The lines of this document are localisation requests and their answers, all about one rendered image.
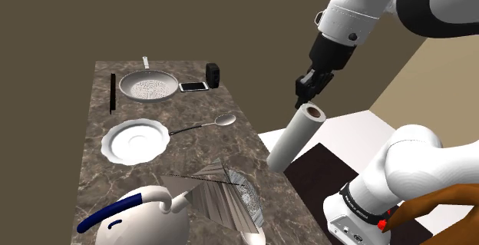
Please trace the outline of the white smartphone with black screen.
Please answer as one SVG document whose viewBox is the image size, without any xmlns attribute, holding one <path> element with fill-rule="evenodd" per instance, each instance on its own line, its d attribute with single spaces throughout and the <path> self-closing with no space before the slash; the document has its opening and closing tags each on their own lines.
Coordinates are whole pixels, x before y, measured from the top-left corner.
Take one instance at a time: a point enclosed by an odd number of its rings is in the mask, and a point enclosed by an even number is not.
<svg viewBox="0 0 479 245">
<path fill-rule="evenodd" d="M 179 83 L 181 92 L 208 91 L 209 87 L 204 81 Z"/>
</svg>

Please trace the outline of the white paper towel roll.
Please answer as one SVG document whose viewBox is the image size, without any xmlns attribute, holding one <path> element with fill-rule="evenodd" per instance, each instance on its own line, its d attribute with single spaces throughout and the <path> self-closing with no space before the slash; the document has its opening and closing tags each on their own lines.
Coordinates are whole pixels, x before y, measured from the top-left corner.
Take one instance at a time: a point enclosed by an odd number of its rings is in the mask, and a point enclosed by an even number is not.
<svg viewBox="0 0 479 245">
<path fill-rule="evenodd" d="M 296 111 L 266 159 L 269 169 L 283 172 L 326 121 L 324 112 L 312 102 Z"/>
</svg>

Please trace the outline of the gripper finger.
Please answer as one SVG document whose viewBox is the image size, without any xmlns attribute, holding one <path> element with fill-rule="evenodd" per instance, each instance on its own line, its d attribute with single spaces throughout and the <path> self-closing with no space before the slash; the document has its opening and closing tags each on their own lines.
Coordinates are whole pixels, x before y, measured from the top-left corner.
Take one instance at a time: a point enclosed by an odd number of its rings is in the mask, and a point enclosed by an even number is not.
<svg viewBox="0 0 479 245">
<path fill-rule="evenodd" d="M 314 95 L 320 94 L 326 85 L 334 78 L 332 71 L 315 71 L 313 74 Z"/>
<path fill-rule="evenodd" d="M 299 109 L 301 105 L 311 101 L 317 95 L 315 73 L 309 72 L 296 79 L 296 96 L 297 101 L 295 109 Z"/>
</svg>

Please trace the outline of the long black stick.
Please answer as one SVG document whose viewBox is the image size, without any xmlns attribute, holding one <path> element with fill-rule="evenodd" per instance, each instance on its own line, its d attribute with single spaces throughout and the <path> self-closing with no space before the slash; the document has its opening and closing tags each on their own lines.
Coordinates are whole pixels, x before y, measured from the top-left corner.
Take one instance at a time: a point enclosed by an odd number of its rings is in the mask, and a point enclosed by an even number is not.
<svg viewBox="0 0 479 245">
<path fill-rule="evenodd" d="M 116 74 L 111 73 L 109 112 L 112 114 L 116 110 Z"/>
</svg>

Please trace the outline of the small black box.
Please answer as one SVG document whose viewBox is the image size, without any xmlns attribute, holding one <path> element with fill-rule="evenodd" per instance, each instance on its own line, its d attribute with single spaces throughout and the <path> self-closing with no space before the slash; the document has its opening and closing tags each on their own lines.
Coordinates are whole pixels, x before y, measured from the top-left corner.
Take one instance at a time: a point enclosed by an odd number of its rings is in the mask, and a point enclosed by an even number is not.
<svg viewBox="0 0 479 245">
<path fill-rule="evenodd" d="M 206 63 L 205 79 L 209 88 L 219 87 L 220 68 L 216 63 Z"/>
</svg>

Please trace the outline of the brown angular wooden object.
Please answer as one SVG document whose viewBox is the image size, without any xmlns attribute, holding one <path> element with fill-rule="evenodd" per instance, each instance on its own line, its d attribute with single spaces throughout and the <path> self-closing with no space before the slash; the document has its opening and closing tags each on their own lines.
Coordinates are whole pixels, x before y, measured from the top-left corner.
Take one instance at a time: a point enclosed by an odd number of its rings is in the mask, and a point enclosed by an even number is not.
<svg viewBox="0 0 479 245">
<path fill-rule="evenodd" d="M 382 231 L 419 222 L 433 236 L 419 245 L 479 245 L 479 184 L 455 184 L 404 201 Z"/>
</svg>

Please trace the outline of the silver frying pan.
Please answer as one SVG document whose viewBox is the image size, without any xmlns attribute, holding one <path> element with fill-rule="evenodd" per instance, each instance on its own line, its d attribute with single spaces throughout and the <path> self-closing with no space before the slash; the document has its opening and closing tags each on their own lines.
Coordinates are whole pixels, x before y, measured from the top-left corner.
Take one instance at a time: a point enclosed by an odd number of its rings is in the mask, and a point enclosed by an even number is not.
<svg viewBox="0 0 479 245">
<path fill-rule="evenodd" d="M 140 103 L 157 103 L 172 98 L 179 90 L 178 80 L 172 74 L 151 69 L 147 56 L 142 59 L 144 69 L 123 76 L 119 81 L 120 91 Z"/>
</svg>

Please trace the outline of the white scalloped plate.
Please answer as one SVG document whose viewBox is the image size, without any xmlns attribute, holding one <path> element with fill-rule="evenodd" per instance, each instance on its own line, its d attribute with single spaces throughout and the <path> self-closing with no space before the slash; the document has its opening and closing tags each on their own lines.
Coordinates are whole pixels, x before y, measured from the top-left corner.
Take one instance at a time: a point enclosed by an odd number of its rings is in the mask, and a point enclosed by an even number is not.
<svg viewBox="0 0 479 245">
<path fill-rule="evenodd" d="M 168 129 L 146 118 L 113 126 L 101 140 L 101 153 L 114 164 L 132 166 L 152 161 L 170 142 Z"/>
</svg>

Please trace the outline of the dark robot stand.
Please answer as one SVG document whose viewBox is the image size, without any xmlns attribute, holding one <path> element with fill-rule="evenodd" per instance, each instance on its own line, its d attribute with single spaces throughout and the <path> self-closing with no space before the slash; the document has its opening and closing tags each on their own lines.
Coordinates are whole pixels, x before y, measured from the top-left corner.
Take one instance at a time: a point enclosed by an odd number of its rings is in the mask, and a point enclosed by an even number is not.
<svg viewBox="0 0 479 245">
<path fill-rule="evenodd" d="M 327 229 L 324 199 L 340 190 L 357 173 L 322 144 L 293 161 L 284 171 L 291 185 L 321 227 L 331 245 L 343 245 Z M 433 234 L 416 220 L 391 230 L 390 245 L 420 245 Z"/>
</svg>

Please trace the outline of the grey striped metal strainer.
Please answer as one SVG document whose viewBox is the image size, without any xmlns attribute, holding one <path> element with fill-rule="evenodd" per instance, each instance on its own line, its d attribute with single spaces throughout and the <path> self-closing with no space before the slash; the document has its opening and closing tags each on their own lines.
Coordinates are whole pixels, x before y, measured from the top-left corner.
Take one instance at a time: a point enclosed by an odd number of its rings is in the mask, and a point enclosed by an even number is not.
<svg viewBox="0 0 479 245">
<path fill-rule="evenodd" d="M 247 245 L 266 245 L 263 206 L 255 187 L 219 158 L 190 175 L 161 177 L 173 209 L 190 205 L 219 225 L 240 233 Z"/>
</svg>

